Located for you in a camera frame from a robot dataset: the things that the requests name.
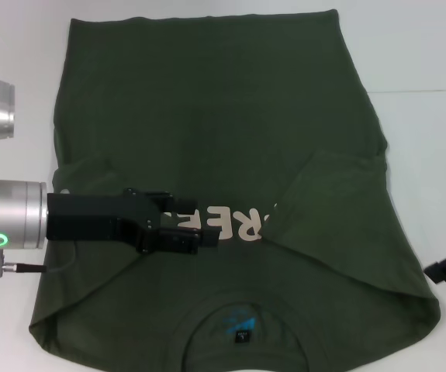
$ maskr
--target white table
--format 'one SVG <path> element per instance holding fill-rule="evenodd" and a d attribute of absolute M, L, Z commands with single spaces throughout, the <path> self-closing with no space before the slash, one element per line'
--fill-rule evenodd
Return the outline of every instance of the white table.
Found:
<path fill-rule="evenodd" d="M 340 12 L 344 38 L 390 143 L 390 189 L 403 228 L 424 266 L 446 257 L 446 150 L 439 150 L 446 149 L 446 1 L 0 0 L 0 79 L 16 85 L 15 138 L 0 141 L 0 179 L 50 184 L 56 168 L 52 115 L 70 18 L 332 8 Z M 43 259 L 43 252 L 35 251 L 9 255 L 19 262 Z M 0 280 L 0 371 L 90 370 L 45 353 L 28 333 L 38 280 L 32 274 Z M 431 335 L 360 370 L 446 370 L 446 285 L 434 286 L 434 292 L 443 318 Z"/>

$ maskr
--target blue logo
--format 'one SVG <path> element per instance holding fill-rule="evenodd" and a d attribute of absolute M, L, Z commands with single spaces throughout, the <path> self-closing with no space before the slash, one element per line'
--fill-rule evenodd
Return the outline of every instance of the blue logo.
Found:
<path fill-rule="evenodd" d="M 236 324 L 235 326 L 231 327 L 226 331 L 226 334 L 235 333 L 236 331 L 242 331 L 242 330 L 252 330 L 255 327 L 255 318 L 250 318 L 242 323 Z"/>

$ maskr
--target green t-shirt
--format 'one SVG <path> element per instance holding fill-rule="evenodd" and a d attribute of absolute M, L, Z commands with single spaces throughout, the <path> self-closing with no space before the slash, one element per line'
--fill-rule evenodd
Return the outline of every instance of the green t-shirt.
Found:
<path fill-rule="evenodd" d="M 72 20 L 56 192 L 197 198 L 197 256 L 77 242 L 30 332 L 108 371 L 350 370 L 440 318 L 385 184 L 386 141 L 336 11 Z M 47 264 L 72 256 L 50 242 Z M 250 339 L 236 342 L 239 331 Z"/>

